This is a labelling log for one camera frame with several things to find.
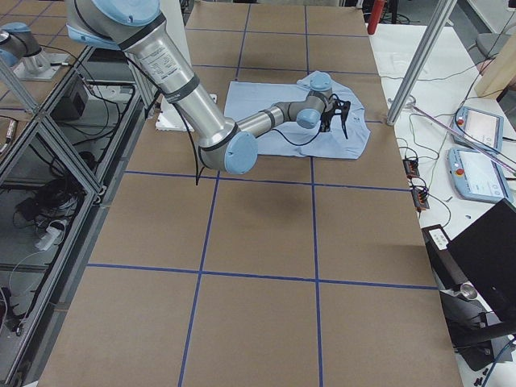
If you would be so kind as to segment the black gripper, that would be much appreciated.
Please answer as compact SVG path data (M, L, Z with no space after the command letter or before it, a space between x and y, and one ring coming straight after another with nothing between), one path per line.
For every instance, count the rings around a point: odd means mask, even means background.
M331 121L335 116L341 118L341 127L345 139L347 134L347 117L350 112L350 102L339 98L337 94L332 94L329 99L329 107L321 114L320 132L326 133L331 130Z

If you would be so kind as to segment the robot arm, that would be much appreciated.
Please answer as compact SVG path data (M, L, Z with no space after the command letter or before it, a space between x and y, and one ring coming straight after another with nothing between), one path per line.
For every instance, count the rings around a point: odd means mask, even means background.
M1 58L24 81L50 81L69 63L68 54L45 51L21 22L1 26Z
M247 173L258 157L258 137L286 122L327 131L344 103L332 80L316 73L300 102L278 102L238 122L223 115L166 31L158 1L68 1L69 37L96 48L132 54L165 100L197 134L197 158L207 168Z

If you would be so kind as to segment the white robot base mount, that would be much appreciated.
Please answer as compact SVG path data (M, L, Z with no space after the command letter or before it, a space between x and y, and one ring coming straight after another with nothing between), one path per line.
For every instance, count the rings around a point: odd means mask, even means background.
M159 1L158 7L158 26L148 35L142 62L166 100L159 118L165 119L165 130L192 127L209 139L223 128L224 118L191 67L179 2Z

